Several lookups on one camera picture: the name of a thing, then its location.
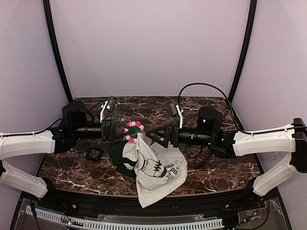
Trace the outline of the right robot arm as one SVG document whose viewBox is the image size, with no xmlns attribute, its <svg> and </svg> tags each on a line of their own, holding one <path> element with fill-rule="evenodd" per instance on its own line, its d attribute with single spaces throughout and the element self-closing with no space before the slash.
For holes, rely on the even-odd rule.
<svg viewBox="0 0 307 230">
<path fill-rule="evenodd" d="M 307 127 L 300 118 L 276 129 L 261 131 L 223 131 L 223 115 L 212 107 L 198 110 L 197 126 L 166 125 L 146 132 L 163 147 L 179 144 L 208 147 L 218 158 L 228 159 L 255 153 L 286 152 L 286 156 L 265 174 L 252 179 L 246 198 L 265 196 L 290 177 L 307 172 Z"/>
</svg>

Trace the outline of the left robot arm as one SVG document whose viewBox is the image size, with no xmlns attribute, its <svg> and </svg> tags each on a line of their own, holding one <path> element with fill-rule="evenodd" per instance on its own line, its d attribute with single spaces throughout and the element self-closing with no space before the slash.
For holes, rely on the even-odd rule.
<svg viewBox="0 0 307 230">
<path fill-rule="evenodd" d="M 18 190 L 43 198 L 52 190 L 51 183 L 21 171 L 6 159 L 30 154 L 64 153 L 77 145 L 79 139 L 100 139 L 114 141 L 123 134 L 117 134 L 122 127 L 127 134 L 134 129 L 126 124 L 95 117 L 85 108 L 82 101 L 71 101 L 62 108 L 62 118 L 58 127 L 51 126 L 41 131 L 29 133 L 1 133 L 0 135 L 0 182 Z"/>
</svg>

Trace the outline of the pink flower brooch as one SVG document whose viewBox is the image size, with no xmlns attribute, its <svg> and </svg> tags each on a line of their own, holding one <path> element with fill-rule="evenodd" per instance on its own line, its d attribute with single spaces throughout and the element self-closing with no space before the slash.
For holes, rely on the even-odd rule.
<svg viewBox="0 0 307 230">
<path fill-rule="evenodd" d="M 133 128 L 133 132 L 129 133 L 129 130 L 127 128 L 124 129 L 124 140 L 128 141 L 129 143 L 136 143 L 137 142 L 137 138 L 138 138 L 138 134 L 139 133 L 144 133 L 144 126 L 140 121 L 129 121 L 127 123 L 128 127 Z"/>
</svg>

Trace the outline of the white and green garment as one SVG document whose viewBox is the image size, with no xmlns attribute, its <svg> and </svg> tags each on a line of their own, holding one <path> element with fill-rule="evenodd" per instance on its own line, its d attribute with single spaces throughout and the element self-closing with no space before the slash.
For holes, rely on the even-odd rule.
<svg viewBox="0 0 307 230">
<path fill-rule="evenodd" d="M 145 134 L 138 134 L 136 143 L 112 142 L 108 154 L 117 172 L 136 180 L 142 208 L 175 191 L 188 175 L 186 158 L 178 148 L 152 143 Z"/>
</svg>

